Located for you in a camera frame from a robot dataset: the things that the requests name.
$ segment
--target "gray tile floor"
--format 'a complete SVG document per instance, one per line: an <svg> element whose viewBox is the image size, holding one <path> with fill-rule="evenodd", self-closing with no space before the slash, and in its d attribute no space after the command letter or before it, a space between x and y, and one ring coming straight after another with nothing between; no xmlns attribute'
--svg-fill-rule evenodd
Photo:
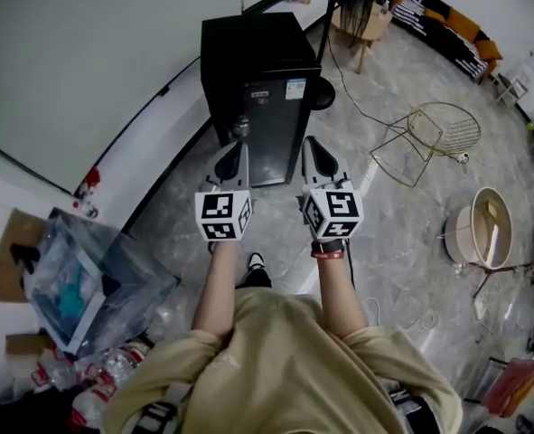
<svg viewBox="0 0 534 434"><path fill-rule="evenodd" d="M312 32L310 39L316 49L320 32ZM389 27L367 53L362 75L355 72L358 50L340 41L333 44L349 92L366 114L391 122L423 102L446 101L469 110L482 128L482 137L470 152L471 176L462 177L455 161L437 157L416 188L398 184L370 158L370 150L385 140L387 129L353 106L327 51L323 75L336 88L337 98L327 110L312 113L307 129L342 153L351 164L354 184L363 193L365 220L351 241L360 299L377 299L383 325L410 327L409 337L463 394L489 356L526 355L525 344L534 324L534 289L521 275L495 275L482 291L484 315L482 323L476 323L472 294L482 271L454 265L437 235L453 209L469 203L482 186L491 186L503 195L511 211L510 263L532 259L530 139L517 111L493 104L495 92L490 83L472 83L403 29ZM170 174L131 231L195 292L210 257L194 223L193 196L205 161L218 149L218 140L209 130ZM253 191L255 213L241 249L263 253L275 288L289 294L318 295L309 232L295 201L302 183L298 165L290 185ZM244 263L239 266L241 276ZM376 323L375 304L366 300L364 306ZM434 316L417 321L425 312L438 318L433 329L423 328Z"/></svg>

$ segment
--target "sticker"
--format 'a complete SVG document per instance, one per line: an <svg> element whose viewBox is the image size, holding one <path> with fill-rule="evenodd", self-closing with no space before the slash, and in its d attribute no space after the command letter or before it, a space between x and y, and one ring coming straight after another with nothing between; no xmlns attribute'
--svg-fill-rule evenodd
<svg viewBox="0 0 534 434"><path fill-rule="evenodd" d="M304 95L306 79L289 79L286 81L285 99L301 99Z"/></svg>

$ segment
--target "white cable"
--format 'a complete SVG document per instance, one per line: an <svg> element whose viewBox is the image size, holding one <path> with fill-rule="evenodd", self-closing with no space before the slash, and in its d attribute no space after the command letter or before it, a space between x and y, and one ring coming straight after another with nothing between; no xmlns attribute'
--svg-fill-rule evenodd
<svg viewBox="0 0 534 434"><path fill-rule="evenodd" d="M379 305L379 301L375 297L365 297L361 301L361 303L365 302L366 300L372 300L377 306L377 326L381 326L381 307ZM430 318L430 321L427 323L424 322L426 318ZM403 328L403 329L407 331L411 329L413 326L415 326L417 323L421 325L422 331L429 331L430 329L435 328L437 324L439 323L439 315L436 312L432 312L432 311L425 312L410 326L408 326L407 328Z"/></svg>

